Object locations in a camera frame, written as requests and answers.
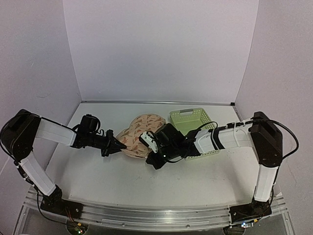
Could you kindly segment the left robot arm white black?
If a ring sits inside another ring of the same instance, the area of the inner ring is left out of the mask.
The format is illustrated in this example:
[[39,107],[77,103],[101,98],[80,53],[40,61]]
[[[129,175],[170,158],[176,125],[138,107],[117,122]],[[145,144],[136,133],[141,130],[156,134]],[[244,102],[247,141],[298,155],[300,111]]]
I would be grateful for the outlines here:
[[43,197],[39,209],[53,214],[79,218],[83,204],[63,198],[61,188],[47,175],[34,153],[36,139],[45,139],[75,149],[92,147],[102,157],[115,154],[126,145],[114,137],[113,130],[100,129],[100,120],[90,114],[70,128],[21,109],[0,131],[0,146],[13,159],[20,175]]

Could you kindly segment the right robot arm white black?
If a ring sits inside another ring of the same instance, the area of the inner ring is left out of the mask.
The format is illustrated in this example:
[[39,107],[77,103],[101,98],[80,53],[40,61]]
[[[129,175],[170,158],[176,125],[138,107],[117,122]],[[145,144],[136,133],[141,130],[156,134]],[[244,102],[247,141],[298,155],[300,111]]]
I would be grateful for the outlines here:
[[231,221],[243,222],[270,215],[272,188],[283,160],[281,131],[263,112],[255,112],[250,120],[225,126],[219,126],[214,121],[213,127],[206,129],[207,125],[204,123],[186,135],[170,123],[162,125],[155,132],[143,132],[139,141],[151,150],[147,164],[160,169],[166,163],[174,163],[176,158],[185,159],[212,151],[250,147],[259,164],[254,195],[250,203],[230,207]]

